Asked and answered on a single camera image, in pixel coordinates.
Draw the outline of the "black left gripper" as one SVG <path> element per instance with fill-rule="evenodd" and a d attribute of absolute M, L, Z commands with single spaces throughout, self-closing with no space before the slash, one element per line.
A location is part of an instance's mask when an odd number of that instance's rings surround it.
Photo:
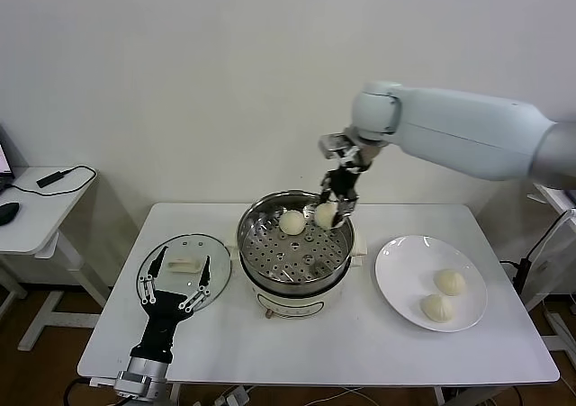
<path fill-rule="evenodd" d="M 140 304 L 148 315 L 148 322 L 140 343 L 135 346 L 130 357 L 143 358 L 159 363 L 171 363 L 171 348 L 177 325 L 190 318 L 211 295 L 208 284 L 211 279 L 211 257 L 207 256 L 199 285 L 187 298 L 180 293 L 156 291 L 155 282 L 161 270 L 167 246 L 154 250 L 141 264 L 138 272 L 138 295 Z"/>

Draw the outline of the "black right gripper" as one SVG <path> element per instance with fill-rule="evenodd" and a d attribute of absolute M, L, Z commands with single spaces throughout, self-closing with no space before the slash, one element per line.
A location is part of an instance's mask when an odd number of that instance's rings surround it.
<path fill-rule="evenodd" d="M 319 202 L 334 205 L 331 229 L 336 229 L 355 211 L 358 202 L 356 181 L 370 168 L 378 155 L 378 148 L 344 146 L 334 149 L 332 154 L 338 166 L 322 178 Z"/>

